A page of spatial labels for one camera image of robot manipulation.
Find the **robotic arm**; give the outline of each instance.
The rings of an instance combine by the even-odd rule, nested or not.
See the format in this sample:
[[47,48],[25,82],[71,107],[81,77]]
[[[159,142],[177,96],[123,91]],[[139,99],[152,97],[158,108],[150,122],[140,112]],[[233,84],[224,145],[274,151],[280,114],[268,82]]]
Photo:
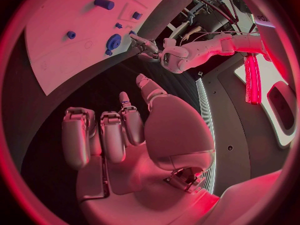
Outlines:
[[235,52],[259,53],[267,61],[270,58],[259,35],[234,35],[221,33],[207,41],[194,41],[176,46],[176,40],[165,38],[160,51],[157,46],[144,38],[131,34],[130,37],[140,47],[140,58],[148,62],[160,62],[168,71],[180,74],[190,68],[204,64],[213,55],[229,56]]

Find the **robotic hand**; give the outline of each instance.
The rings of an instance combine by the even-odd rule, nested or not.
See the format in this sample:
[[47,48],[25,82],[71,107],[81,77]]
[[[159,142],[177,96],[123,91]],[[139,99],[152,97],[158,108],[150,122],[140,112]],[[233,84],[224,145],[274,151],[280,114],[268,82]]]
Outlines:
[[229,33],[221,33],[213,39],[193,41],[183,46],[176,46],[176,40],[173,38],[165,38],[163,51],[158,50],[151,41],[134,34],[130,36],[136,41],[136,46],[144,48],[141,49],[140,58],[146,58],[148,62],[160,62],[165,69],[175,74],[202,65],[213,55],[229,56],[235,52],[259,53],[270,61],[259,35],[232,36]]

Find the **red light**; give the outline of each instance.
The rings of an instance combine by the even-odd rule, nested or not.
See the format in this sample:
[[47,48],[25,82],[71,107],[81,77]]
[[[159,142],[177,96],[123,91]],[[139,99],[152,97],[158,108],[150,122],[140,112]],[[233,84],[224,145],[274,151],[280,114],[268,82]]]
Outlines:
[[255,54],[248,53],[244,58],[246,73],[246,102],[260,104],[262,102],[262,86],[258,60]]

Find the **white panel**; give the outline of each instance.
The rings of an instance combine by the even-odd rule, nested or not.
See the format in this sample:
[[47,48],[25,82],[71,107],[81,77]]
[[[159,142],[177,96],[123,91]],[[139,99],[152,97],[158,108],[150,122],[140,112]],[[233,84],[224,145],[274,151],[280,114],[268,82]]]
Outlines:
[[[284,147],[287,146],[295,137],[296,129],[291,135],[286,135],[281,129],[279,122],[277,121],[276,115],[274,114],[272,107],[269,103],[267,94],[275,83],[278,81],[287,82],[282,78],[276,67],[272,62],[266,61],[263,55],[259,54],[256,56],[258,61],[258,67],[261,79],[261,105],[268,115],[274,130],[277,134],[277,139],[280,144]],[[245,66],[242,65],[237,68],[234,73],[246,83]]]
[[[113,56],[127,51],[129,32],[138,32],[161,2],[149,0],[145,7],[136,0],[110,1],[115,4],[112,10],[94,6],[94,0],[46,0],[30,19],[25,29],[28,57],[46,95],[75,74],[109,58],[106,43],[113,34],[122,37]],[[142,17],[134,20],[134,12],[142,13]],[[116,28],[116,23],[123,28]],[[69,39],[68,31],[75,32],[76,37]]]

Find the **white robotic arm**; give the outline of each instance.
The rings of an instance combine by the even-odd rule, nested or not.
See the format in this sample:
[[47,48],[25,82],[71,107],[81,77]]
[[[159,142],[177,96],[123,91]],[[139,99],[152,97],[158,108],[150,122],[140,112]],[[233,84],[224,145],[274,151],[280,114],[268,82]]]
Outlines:
[[[136,38],[138,36],[134,34],[130,36],[139,45],[139,41]],[[144,40],[142,45],[147,47],[147,43]],[[162,52],[157,49],[155,50],[156,52],[149,53],[149,50],[153,51],[151,47],[151,49],[146,50],[146,54],[141,52],[140,56],[149,62],[160,62],[165,69],[176,74],[204,64],[213,55],[229,56],[235,52],[260,53],[263,54],[266,60],[270,60],[259,35],[232,36],[229,33],[221,33],[213,39],[193,41],[183,46],[176,46],[175,39],[165,38],[163,47],[164,50]]]

